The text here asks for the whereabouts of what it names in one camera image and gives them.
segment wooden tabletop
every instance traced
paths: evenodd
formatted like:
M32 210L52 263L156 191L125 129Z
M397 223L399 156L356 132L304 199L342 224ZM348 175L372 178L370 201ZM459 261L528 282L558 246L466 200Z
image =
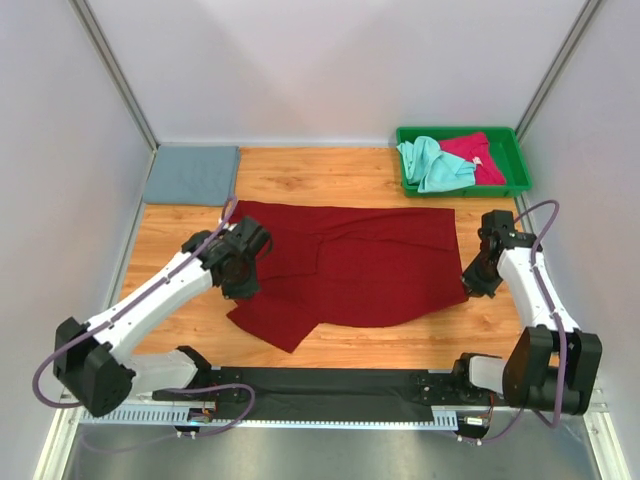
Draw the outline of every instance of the wooden tabletop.
M481 215L496 208L515 210L506 198L407 198L397 153L387 148L245 148L236 194L243 200L292 205L454 208L463 269L478 253ZM192 233L212 229L219 215L219 208L148 205L122 296L163 267ZM450 368L465 351L507 358L521 331L505 284L494 299L471 299L396 327L322 324L293 354L233 324L225 315L234 305L212 289L162 323L136 353L190 345L213 365Z

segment green plastic bin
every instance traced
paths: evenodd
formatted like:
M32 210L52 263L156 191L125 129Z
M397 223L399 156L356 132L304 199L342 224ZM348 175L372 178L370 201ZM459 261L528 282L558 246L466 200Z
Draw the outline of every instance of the green plastic bin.
M484 132L489 139L489 150L507 180L506 185L474 185L448 192L418 193L417 185L410 185L402 165L402 156L398 152L402 187L407 197L517 197L531 188L531 177L522 156L516 133L509 127L400 127L396 130L398 145L414 142L421 136L435 140L463 137L476 132Z

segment folded red fabric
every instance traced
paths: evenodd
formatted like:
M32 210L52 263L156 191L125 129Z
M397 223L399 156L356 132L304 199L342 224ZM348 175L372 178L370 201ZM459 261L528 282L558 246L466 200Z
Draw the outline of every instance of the folded red fabric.
M489 153L489 140L483 132L442 140L440 148L476 164L476 185L505 185L507 180Z
M296 207L240 201L273 238L261 291L228 317L292 352L319 323L387 327L464 302L455 214L439 208Z

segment white wall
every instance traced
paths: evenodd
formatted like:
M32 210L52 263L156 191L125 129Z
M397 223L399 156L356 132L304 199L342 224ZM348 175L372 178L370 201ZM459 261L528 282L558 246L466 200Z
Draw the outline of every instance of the white wall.
M0 465L26 479L53 416L33 371L105 301L150 151L66 1L0 3Z
M584 0L89 0L161 142L515 127Z
M604 344L601 380L640 478L640 3L608 0L525 137L533 204L561 203L545 240L564 301ZM548 211L536 214L538 227Z

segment pink cloth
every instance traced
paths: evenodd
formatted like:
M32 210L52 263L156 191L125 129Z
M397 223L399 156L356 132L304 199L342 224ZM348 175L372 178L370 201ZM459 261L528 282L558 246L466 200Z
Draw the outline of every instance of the pink cloth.
M476 185L505 185L507 180L489 153L489 140L482 133L442 140L440 148L476 164Z

